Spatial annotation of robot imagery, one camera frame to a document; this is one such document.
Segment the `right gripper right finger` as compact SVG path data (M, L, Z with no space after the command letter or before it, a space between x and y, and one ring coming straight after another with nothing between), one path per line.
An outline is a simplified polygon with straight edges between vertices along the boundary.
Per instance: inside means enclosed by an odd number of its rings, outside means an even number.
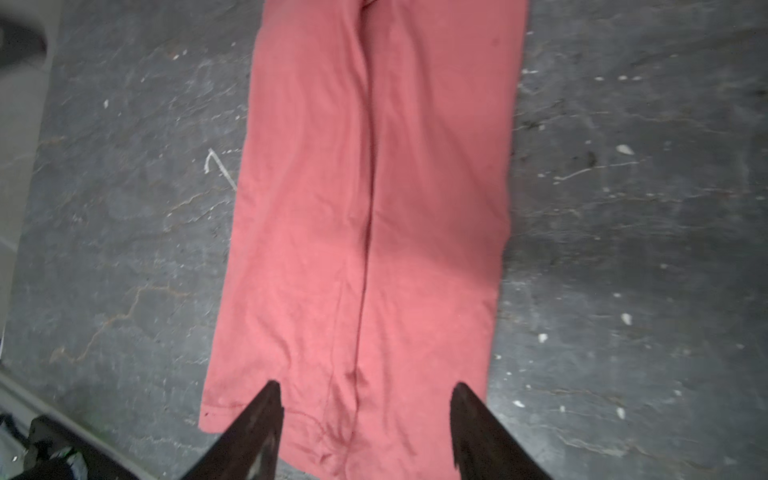
M452 392L450 432L462 480L552 479L463 382Z

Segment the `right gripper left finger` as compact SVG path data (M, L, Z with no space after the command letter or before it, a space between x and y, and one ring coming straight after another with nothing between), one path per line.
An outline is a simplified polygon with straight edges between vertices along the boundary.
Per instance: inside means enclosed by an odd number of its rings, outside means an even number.
M183 480L274 480L285 417L280 384L269 380Z

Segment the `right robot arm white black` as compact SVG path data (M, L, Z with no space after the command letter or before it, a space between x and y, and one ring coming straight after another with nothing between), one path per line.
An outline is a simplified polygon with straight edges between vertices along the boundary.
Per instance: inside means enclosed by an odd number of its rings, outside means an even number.
M187 479L273 479L285 409L270 380L186 473ZM61 422L40 415L26 433L9 414L1 426L24 449L21 479L134 479L136 473ZM454 466L463 479L546 479L546 473L474 391L459 382L450 401Z

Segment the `dark pink t-shirt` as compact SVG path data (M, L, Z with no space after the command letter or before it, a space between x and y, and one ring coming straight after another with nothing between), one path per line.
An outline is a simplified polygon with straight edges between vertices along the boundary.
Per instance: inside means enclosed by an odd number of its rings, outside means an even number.
M281 458L454 479L454 386L487 386L524 1L268 1L200 406L279 382Z

